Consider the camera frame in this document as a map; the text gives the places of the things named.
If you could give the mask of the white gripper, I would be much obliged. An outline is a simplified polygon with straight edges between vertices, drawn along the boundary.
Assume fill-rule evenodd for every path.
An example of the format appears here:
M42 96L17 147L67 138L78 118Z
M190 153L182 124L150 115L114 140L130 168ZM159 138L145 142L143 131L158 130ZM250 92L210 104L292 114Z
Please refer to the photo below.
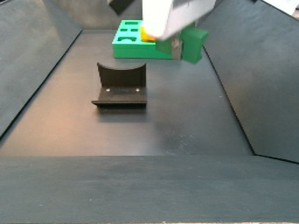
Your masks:
M177 32L213 11L217 0L143 0L143 27L146 33L169 39ZM182 58L183 42L173 39L173 57Z

